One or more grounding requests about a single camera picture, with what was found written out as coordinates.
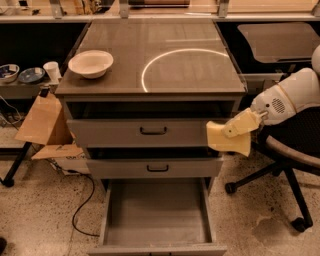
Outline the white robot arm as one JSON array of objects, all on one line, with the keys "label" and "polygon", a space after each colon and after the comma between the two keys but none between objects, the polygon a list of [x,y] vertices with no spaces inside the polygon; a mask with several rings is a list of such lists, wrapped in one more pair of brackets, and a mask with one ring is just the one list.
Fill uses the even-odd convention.
[{"label": "white robot arm", "polygon": [[320,45],[311,57],[311,68],[302,68],[256,96],[251,106],[229,120],[222,134],[233,138],[260,124],[277,125],[297,113],[320,105]]}]

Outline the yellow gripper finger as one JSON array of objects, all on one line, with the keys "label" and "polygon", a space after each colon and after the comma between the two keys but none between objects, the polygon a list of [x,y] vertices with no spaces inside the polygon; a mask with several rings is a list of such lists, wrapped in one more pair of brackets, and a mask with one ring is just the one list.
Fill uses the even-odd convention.
[{"label": "yellow gripper finger", "polygon": [[250,108],[246,108],[224,125],[222,133],[228,138],[250,133],[259,128],[263,117],[267,114],[267,111],[258,113]]}]

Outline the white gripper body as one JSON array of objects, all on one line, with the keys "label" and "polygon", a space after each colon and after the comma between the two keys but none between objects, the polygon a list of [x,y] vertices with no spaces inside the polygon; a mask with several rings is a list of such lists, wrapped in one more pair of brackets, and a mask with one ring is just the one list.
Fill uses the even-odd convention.
[{"label": "white gripper body", "polygon": [[268,126],[280,124],[296,114],[293,103],[280,85],[274,85],[256,96],[250,109]]}]

